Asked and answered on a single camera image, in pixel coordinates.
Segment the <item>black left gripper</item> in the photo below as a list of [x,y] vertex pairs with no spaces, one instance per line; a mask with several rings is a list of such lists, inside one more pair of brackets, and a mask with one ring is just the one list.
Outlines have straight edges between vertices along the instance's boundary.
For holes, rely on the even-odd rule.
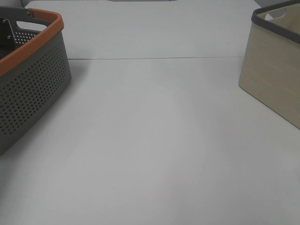
[[0,47],[4,49],[15,48],[15,38],[10,22],[6,18],[0,18]]

